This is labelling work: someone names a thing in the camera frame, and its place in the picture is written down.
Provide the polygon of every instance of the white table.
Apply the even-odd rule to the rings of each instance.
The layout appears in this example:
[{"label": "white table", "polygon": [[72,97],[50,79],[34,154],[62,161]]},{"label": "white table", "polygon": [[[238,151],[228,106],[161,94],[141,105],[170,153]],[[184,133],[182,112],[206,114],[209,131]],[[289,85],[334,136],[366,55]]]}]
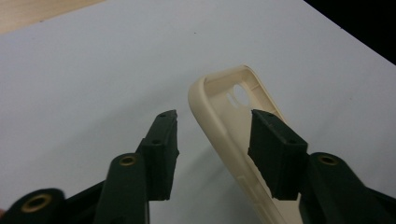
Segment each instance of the white table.
[{"label": "white table", "polygon": [[307,3],[108,0],[0,35],[0,207],[100,182],[174,108],[174,188],[151,223],[259,223],[187,102],[198,77],[242,63],[309,152],[396,197],[396,66]]}]

